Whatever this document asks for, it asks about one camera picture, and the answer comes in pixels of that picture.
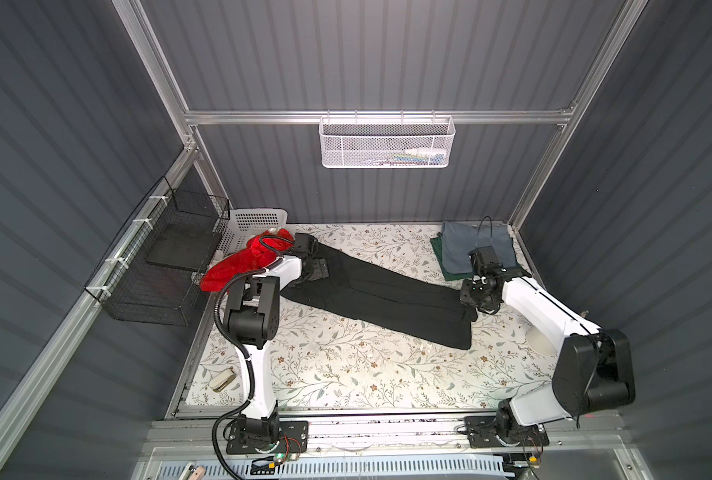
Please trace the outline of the black t-shirt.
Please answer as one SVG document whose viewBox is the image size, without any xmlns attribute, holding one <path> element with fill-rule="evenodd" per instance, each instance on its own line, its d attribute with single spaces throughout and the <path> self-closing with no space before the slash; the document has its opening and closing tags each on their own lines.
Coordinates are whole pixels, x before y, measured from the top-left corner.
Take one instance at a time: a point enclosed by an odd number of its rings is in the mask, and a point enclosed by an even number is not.
<svg viewBox="0 0 712 480">
<path fill-rule="evenodd" d="M 453 349 L 472 346 L 478 314 L 453 288 L 426 283 L 319 242 L 329 277 L 286 287 L 293 302 Z"/>
</svg>

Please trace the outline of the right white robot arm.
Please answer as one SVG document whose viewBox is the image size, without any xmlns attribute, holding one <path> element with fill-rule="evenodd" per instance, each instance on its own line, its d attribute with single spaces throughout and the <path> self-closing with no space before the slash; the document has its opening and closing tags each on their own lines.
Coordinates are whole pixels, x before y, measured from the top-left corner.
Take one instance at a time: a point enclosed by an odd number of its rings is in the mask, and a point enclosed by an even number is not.
<svg viewBox="0 0 712 480">
<path fill-rule="evenodd" d="M 461 301 L 489 315 L 504 305 L 515 309 L 558 352 L 548 385 L 500 403 L 500 436 L 635 401 L 631 345 L 623 332 L 603 329 L 575 313 L 522 267 L 505 266 L 490 246 L 472 250 L 469 259 L 472 277 L 463 281 Z"/>
</svg>

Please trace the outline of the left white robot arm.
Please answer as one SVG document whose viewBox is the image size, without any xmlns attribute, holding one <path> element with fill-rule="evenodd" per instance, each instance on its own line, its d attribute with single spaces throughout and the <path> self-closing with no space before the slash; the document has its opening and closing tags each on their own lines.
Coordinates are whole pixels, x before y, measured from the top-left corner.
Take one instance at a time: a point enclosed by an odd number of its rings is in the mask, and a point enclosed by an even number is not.
<svg viewBox="0 0 712 480">
<path fill-rule="evenodd" d="M 213 321 L 243 360 L 246 405 L 240 414 L 248 419 L 277 415 L 269 344 L 281 322 L 281 293 L 311 275 L 317 253 L 318 240 L 310 234 L 267 231 L 210 267 L 201 281 L 204 291 L 218 294 Z"/>
</svg>

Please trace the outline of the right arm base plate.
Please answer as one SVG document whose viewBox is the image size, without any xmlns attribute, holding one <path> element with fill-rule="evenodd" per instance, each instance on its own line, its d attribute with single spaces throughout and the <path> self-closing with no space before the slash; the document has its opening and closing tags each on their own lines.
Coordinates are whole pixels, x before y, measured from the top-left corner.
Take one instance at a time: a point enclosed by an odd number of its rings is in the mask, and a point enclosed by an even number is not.
<svg viewBox="0 0 712 480">
<path fill-rule="evenodd" d="M 509 418 L 494 415 L 466 416 L 462 433 L 472 448 L 542 448 L 550 444 L 542 425 L 522 426 Z"/>
</svg>

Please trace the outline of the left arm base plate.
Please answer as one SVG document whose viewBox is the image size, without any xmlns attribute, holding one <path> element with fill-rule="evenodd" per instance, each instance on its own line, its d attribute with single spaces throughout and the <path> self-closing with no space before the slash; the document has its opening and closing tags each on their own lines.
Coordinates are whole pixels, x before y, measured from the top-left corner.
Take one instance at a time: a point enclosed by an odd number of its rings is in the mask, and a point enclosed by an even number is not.
<svg viewBox="0 0 712 480">
<path fill-rule="evenodd" d="M 307 421 L 237 419 L 223 435 L 227 441 L 224 452 L 228 455 L 305 453 L 309 430 Z"/>
</svg>

